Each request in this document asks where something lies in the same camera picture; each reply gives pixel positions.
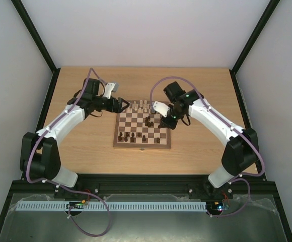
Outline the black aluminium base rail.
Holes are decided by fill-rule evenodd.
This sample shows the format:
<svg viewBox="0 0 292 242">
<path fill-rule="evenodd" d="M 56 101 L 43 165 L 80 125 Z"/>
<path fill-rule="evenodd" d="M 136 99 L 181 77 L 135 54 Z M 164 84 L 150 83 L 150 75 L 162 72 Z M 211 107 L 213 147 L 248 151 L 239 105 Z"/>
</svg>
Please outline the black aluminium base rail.
<svg viewBox="0 0 292 242">
<path fill-rule="evenodd" d="M 12 182 L 8 195 L 53 194 L 55 198 L 77 200 L 83 192 L 91 192 L 100 198 L 109 195 L 177 195 L 202 201 L 218 201 L 233 195 L 272 195 L 279 197 L 275 182 L 263 176 L 245 176 L 245 181 L 236 181 L 214 189 L 209 187 L 207 175 L 105 175 L 80 174 L 79 182 L 71 193 L 52 184 L 30 184 L 24 178 Z"/>
</svg>

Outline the controller board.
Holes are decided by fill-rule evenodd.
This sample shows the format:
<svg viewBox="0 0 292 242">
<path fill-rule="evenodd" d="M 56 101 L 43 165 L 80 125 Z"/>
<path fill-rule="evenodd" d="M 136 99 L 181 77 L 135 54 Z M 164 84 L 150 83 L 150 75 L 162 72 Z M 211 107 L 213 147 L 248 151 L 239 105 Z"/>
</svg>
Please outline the controller board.
<svg viewBox="0 0 292 242">
<path fill-rule="evenodd" d="M 87 207 L 89 204 L 88 200 L 81 200 L 81 201 L 69 201 L 65 203 L 65 210 L 69 209 L 79 209 L 82 210 Z"/>
<path fill-rule="evenodd" d="M 215 201 L 207 203 L 207 210 L 218 210 L 223 211 L 227 210 L 230 206 L 230 202 L 228 201 Z"/>
</svg>

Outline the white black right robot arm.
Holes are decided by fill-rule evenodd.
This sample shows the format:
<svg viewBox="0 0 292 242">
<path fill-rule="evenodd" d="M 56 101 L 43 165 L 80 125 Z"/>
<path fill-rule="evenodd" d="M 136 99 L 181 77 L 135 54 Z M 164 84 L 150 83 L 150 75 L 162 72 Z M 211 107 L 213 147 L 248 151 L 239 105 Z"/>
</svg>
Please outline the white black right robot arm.
<svg viewBox="0 0 292 242">
<path fill-rule="evenodd" d="M 221 166 L 208 176 L 204 191 L 209 197 L 222 192 L 222 186 L 239 176 L 259 160 L 257 133 L 252 128 L 244 129 L 231 122 L 196 89 L 184 91 L 177 82 L 165 87 L 169 104 L 153 101 L 153 111 L 161 115 L 160 127 L 175 129 L 184 117 L 193 118 L 211 131 L 225 149 Z"/>
</svg>

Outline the row of white chess pieces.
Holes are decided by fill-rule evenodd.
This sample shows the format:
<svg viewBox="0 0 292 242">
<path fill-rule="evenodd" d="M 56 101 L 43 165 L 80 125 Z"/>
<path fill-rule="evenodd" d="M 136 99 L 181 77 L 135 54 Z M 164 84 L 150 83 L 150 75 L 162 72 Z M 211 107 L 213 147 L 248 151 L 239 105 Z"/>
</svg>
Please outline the row of white chess pieces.
<svg viewBox="0 0 292 242">
<path fill-rule="evenodd" d="M 151 113 L 151 105 L 148 100 L 131 100 L 127 113 Z"/>
</svg>

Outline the pile of dark chess pieces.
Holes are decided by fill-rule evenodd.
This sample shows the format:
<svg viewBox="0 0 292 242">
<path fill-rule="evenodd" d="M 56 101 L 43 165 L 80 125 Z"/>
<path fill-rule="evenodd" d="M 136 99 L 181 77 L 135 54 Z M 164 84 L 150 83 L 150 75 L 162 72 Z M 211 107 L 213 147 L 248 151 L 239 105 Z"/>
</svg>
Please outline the pile of dark chess pieces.
<svg viewBox="0 0 292 242">
<path fill-rule="evenodd" d="M 151 121 L 151 117 L 150 116 L 147 116 L 144 120 L 144 124 L 146 127 L 148 128 L 152 128 L 154 126 L 154 122 Z"/>
</svg>

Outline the wooden chess board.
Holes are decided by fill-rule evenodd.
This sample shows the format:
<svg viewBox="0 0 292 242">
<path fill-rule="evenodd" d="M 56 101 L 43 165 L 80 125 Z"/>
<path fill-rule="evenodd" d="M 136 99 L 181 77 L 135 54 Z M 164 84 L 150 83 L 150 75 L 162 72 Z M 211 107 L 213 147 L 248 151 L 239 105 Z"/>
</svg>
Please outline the wooden chess board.
<svg viewBox="0 0 292 242">
<path fill-rule="evenodd" d="M 154 122 L 152 128 L 148 128 L 144 124 L 147 116 L 151 117 Z M 171 131 L 167 128 L 159 129 L 158 125 L 161 120 L 159 113 L 127 113 L 126 111 L 120 113 L 116 117 L 115 131 L 113 138 L 113 147 L 122 149 L 171 149 Z M 118 141 L 119 133 L 123 133 L 122 141 Z M 135 143 L 130 142 L 130 137 L 126 137 L 125 133 L 129 132 L 135 134 Z M 160 143 L 156 143 L 156 138 L 160 138 Z"/>
</svg>

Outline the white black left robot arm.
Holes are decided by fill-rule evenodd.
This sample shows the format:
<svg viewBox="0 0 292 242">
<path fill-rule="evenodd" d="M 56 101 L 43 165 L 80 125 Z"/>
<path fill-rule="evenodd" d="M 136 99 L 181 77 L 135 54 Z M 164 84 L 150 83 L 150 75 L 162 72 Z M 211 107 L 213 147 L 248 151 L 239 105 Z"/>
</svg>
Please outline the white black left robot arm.
<svg viewBox="0 0 292 242">
<path fill-rule="evenodd" d="M 121 113 L 129 107 L 123 98 L 112 96 L 118 86 L 118 83 L 103 84 L 97 79 L 86 79 L 82 89 L 50 124 L 23 136 L 20 169 L 29 183 L 51 181 L 68 188 L 76 185 L 78 174 L 61 165 L 58 147 L 70 131 L 94 111 Z"/>
</svg>

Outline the left controller board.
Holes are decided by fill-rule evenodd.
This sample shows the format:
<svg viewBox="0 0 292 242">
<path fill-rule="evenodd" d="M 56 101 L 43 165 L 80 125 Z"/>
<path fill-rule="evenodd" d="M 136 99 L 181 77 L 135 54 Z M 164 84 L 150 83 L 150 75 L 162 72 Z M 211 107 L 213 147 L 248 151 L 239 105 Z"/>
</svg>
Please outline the left controller board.
<svg viewBox="0 0 292 242">
<path fill-rule="evenodd" d="M 65 203 L 65 210 L 69 209 L 79 209 L 82 210 L 87 207 L 89 204 L 88 200 L 81 200 L 81 201 L 69 201 Z"/>
</svg>

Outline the right controller board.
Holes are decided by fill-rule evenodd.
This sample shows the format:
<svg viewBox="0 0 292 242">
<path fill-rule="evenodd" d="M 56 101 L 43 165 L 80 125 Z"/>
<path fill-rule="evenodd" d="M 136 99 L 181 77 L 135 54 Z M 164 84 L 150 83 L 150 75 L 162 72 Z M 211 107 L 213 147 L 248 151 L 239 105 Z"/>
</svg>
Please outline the right controller board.
<svg viewBox="0 0 292 242">
<path fill-rule="evenodd" d="M 207 210 L 218 210 L 223 211 L 227 210 L 230 206 L 230 202 L 228 201 L 215 201 L 207 203 Z"/>
</svg>

